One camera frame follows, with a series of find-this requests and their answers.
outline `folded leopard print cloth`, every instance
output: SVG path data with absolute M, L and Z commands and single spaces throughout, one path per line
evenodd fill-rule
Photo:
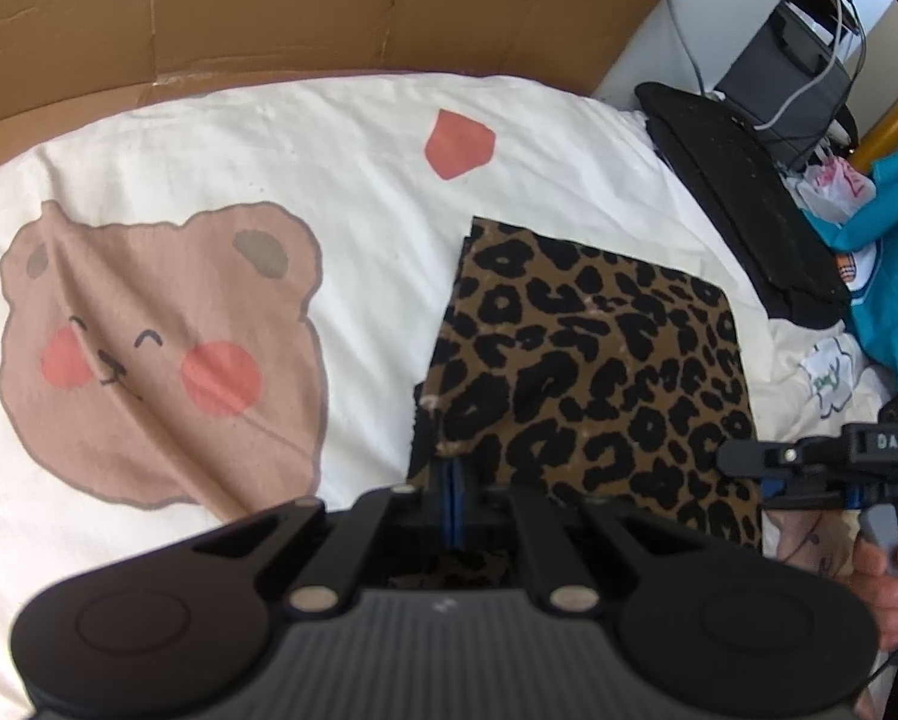
M 732 311 L 681 271 L 476 218 L 418 405 L 416 483 L 458 457 L 484 484 L 759 545 L 756 486 L 714 463 L 754 433 Z

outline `human hand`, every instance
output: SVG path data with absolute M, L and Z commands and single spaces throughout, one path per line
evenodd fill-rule
M 888 555 L 862 536 L 855 540 L 852 565 L 843 582 L 875 618 L 879 649 L 891 652 L 898 648 L 898 577 L 888 576 Z

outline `red cheek circle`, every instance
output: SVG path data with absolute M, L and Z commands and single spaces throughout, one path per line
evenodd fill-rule
M 263 389 L 256 361 L 231 341 L 196 346 L 182 361 L 180 373 L 188 397 L 212 416 L 244 412 L 259 400 Z
M 42 350 L 42 377 L 59 389 L 75 389 L 95 379 L 71 325 L 57 330 Z

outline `cartoon bear face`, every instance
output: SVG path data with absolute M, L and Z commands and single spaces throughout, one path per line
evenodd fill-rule
M 318 486 L 318 242 L 273 203 L 90 227 L 58 203 L 2 257 L 0 398 L 28 453 L 107 501 L 242 517 Z

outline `cardboard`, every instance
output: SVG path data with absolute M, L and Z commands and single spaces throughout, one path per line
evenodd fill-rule
M 299 71 L 514 74 L 588 94 L 659 1 L 0 0 L 0 124 L 33 112 L 0 127 L 0 159 L 36 131 Z

